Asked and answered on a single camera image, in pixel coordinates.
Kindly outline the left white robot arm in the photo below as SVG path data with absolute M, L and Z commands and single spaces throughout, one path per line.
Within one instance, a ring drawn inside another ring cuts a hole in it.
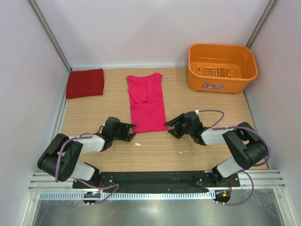
M 76 137 L 57 134 L 38 159 L 38 169 L 53 176 L 55 181 L 76 180 L 89 188 L 100 185 L 99 169 L 89 163 L 79 162 L 85 153 L 98 153 L 110 148 L 114 141 L 131 141 L 135 133 L 130 130 L 134 124 L 123 123 L 116 117 L 109 117 L 96 133 L 83 133 Z

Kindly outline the pink t shirt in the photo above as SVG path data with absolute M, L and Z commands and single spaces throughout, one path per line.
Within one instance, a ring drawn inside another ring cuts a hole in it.
M 166 131 L 162 74 L 127 76 L 131 122 L 134 133 Z

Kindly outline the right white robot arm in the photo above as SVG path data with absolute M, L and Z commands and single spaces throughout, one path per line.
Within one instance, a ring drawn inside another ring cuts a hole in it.
M 199 111 L 182 113 L 165 122 L 172 136 L 180 139 L 189 135 L 198 145 L 226 145 L 231 157 L 212 169 L 212 181 L 216 186 L 225 185 L 230 177 L 253 166 L 259 166 L 261 160 L 267 162 L 271 149 L 266 141 L 250 124 L 242 122 L 237 126 L 216 128 L 203 126 Z

